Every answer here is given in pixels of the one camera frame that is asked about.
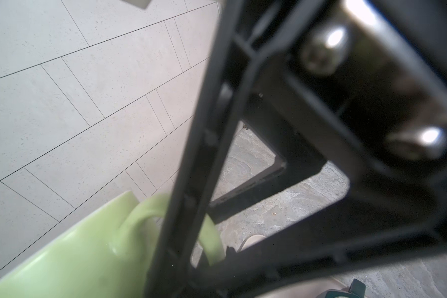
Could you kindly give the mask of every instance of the gray stone surface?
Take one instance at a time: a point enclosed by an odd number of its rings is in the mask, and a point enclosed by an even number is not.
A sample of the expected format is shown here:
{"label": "gray stone surface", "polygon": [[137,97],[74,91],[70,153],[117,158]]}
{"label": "gray stone surface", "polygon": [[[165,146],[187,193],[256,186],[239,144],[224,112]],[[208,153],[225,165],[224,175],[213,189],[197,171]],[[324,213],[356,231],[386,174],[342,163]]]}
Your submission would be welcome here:
{"label": "gray stone surface", "polygon": [[[237,187],[273,163],[274,154],[251,130],[233,141],[214,198]],[[238,249],[250,235],[272,235],[286,226],[341,199],[348,179],[331,162],[322,171],[218,225],[225,245]],[[201,253],[196,248],[192,263]],[[337,276],[349,285],[353,278],[366,283],[370,298],[447,298],[447,255],[416,259]]]}

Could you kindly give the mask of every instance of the screw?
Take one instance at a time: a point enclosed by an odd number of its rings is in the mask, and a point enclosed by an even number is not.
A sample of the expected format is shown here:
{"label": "screw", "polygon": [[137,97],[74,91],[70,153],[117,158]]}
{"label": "screw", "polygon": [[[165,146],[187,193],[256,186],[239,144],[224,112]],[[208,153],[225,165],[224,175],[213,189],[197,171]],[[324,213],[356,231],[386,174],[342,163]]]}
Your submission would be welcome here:
{"label": "screw", "polygon": [[447,133],[436,126],[400,130],[386,136],[386,147],[410,161],[435,160],[447,151]]}
{"label": "screw", "polygon": [[312,29],[300,49],[300,62],[316,76],[330,76],[346,59],[350,32],[345,25],[327,22]]}

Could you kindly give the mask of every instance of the cup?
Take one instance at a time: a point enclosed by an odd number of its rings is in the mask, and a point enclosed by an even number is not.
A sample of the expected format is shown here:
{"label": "cup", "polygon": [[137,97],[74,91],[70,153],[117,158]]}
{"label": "cup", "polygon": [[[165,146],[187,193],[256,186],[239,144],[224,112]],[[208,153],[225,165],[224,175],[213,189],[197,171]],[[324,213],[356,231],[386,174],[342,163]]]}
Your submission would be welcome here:
{"label": "cup", "polygon": [[[75,224],[0,280],[0,298],[143,296],[169,195],[138,202],[125,192]],[[208,215],[198,238],[212,265],[225,258]]]}

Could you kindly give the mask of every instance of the light green cup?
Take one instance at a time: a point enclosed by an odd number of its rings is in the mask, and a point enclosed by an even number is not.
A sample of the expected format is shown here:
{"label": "light green cup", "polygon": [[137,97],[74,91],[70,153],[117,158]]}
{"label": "light green cup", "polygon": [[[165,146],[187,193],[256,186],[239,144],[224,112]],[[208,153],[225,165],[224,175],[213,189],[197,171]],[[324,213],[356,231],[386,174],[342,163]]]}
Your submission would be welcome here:
{"label": "light green cup", "polygon": [[[121,194],[3,277],[0,298],[141,298],[159,235],[152,218],[164,217],[168,203],[165,194],[141,203]],[[224,259],[208,215],[199,243],[210,265]]]}

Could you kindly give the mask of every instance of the mug handle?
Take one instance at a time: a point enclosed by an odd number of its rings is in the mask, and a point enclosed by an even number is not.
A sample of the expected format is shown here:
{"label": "mug handle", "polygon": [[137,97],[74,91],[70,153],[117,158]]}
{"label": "mug handle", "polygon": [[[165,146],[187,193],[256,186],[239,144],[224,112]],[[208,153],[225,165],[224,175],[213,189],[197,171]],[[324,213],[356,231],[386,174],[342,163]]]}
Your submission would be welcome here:
{"label": "mug handle", "polygon": [[[123,258],[133,258],[136,255],[142,254],[142,229],[144,226],[148,240],[144,245],[151,250],[150,255],[152,256],[159,234],[152,218],[165,217],[167,206],[171,199],[170,197],[169,194],[155,194],[140,202],[119,227],[112,244],[114,253]],[[198,242],[205,252],[209,265],[225,259],[224,246],[220,239],[220,233],[207,214],[205,215],[199,232]]]}

